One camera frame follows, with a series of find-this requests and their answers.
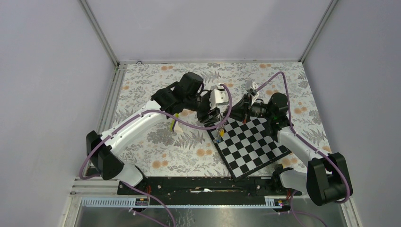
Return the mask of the metal keyring disc with rings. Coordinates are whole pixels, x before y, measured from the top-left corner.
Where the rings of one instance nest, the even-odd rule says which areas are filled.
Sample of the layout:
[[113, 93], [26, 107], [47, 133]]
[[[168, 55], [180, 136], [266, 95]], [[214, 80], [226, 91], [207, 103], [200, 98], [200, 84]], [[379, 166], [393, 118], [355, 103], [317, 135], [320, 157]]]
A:
[[220, 131], [224, 130], [225, 131], [225, 126], [227, 125], [227, 121], [224, 121], [224, 123], [222, 125], [220, 125], [219, 127], [217, 127], [214, 131], [213, 131], [213, 136], [214, 139], [219, 140], [219, 143], [223, 141], [223, 137], [220, 137]]

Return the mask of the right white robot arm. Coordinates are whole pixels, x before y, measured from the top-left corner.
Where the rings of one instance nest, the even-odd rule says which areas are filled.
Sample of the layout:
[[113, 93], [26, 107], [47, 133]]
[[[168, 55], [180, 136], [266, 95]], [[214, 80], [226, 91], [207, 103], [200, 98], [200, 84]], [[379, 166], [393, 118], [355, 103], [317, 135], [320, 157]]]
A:
[[283, 145], [302, 161], [307, 171], [293, 168], [276, 169], [271, 182], [274, 193], [283, 195], [289, 189], [307, 194], [317, 206], [345, 203], [353, 193], [345, 157], [340, 153], [324, 154], [295, 132], [289, 118], [288, 98], [275, 93], [268, 103], [254, 102], [252, 95], [244, 95], [223, 115], [246, 123], [250, 118], [266, 120], [265, 131], [275, 142]]

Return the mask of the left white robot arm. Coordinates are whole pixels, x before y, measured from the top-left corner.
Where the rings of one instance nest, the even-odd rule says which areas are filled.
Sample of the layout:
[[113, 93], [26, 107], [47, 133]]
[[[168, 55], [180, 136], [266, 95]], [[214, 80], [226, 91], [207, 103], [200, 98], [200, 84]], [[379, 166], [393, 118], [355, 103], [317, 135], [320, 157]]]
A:
[[174, 119], [198, 130], [212, 130], [220, 114], [220, 105], [232, 102], [228, 88], [220, 84], [217, 89], [204, 90], [203, 78], [193, 72], [185, 73], [179, 81], [159, 89], [136, 113], [104, 132], [91, 131], [86, 135], [87, 158], [103, 180], [125, 180], [135, 194], [147, 187], [138, 167], [126, 166], [119, 159], [121, 152], [138, 136], [160, 122]]

